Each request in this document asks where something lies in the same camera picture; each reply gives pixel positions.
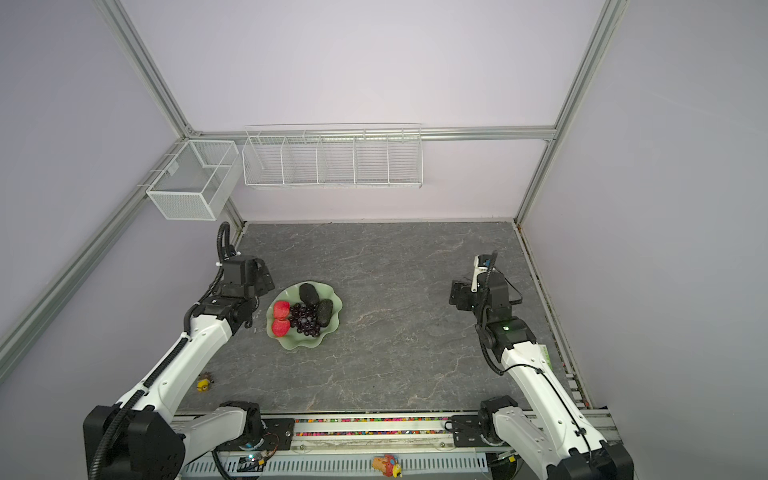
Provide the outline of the small red peach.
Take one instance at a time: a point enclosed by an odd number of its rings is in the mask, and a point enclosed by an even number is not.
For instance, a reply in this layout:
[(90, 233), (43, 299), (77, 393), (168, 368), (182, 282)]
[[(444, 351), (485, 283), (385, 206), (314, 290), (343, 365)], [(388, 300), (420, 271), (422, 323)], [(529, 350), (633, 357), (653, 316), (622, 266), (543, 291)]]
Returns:
[(291, 314), (291, 304), (286, 300), (276, 301), (273, 305), (273, 317), (275, 320), (283, 320)]

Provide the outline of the dark avocado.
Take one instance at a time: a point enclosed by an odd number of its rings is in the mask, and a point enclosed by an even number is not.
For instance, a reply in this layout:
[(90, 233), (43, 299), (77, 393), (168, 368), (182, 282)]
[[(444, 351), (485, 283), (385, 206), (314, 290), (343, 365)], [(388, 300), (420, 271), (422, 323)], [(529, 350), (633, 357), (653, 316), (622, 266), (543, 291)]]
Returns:
[(331, 299), (320, 300), (315, 310), (316, 324), (320, 328), (325, 328), (329, 325), (333, 316), (334, 303)]
[(303, 283), (299, 286), (299, 297), (308, 307), (316, 307), (320, 303), (320, 296), (312, 283)]

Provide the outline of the large red peach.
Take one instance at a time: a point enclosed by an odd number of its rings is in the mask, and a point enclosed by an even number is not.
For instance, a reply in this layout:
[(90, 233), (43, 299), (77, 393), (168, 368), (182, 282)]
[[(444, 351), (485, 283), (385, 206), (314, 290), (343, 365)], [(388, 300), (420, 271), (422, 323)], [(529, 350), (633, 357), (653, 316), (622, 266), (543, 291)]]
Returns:
[(291, 330), (291, 322), (287, 318), (276, 318), (271, 325), (271, 332), (276, 338), (286, 336)]

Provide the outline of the dark purple grape bunch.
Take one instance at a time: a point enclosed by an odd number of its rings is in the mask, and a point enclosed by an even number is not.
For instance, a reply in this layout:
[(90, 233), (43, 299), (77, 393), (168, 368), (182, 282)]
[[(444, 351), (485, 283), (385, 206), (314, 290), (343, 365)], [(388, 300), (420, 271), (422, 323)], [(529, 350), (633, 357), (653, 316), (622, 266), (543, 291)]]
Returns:
[(301, 302), (292, 304), (289, 309), (289, 322), (298, 333), (309, 337), (318, 337), (321, 326), (318, 323), (317, 308)]

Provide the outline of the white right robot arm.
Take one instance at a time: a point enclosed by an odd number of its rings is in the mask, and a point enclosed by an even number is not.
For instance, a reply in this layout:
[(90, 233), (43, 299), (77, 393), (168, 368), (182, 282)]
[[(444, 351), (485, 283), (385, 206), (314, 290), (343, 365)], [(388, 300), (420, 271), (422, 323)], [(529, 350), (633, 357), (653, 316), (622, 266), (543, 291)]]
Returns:
[(476, 280), (451, 284), (449, 304), (473, 314), (486, 363), (511, 377), (541, 422), (536, 426), (510, 396), (481, 403), (483, 435), (505, 443), (539, 479), (632, 479), (634, 461), (626, 448), (607, 440), (578, 409), (551, 369), (543, 345), (515, 316), (510, 283), (493, 270)]

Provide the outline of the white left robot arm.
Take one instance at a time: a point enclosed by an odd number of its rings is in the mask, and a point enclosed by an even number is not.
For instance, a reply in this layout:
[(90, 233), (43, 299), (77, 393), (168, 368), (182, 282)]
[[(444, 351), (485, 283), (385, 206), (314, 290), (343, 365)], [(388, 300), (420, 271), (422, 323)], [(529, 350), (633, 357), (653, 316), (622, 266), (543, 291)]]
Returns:
[(87, 415), (88, 478), (175, 479), (221, 445), (262, 447), (266, 427), (254, 402), (226, 402), (178, 429), (172, 421), (193, 381), (240, 328), (251, 326), (260, 297), (273, 288), (263, 260), (233, 256), (220, 261), (211, 292), (188, 310), (175, 345), (113, 405), (97, 406)]

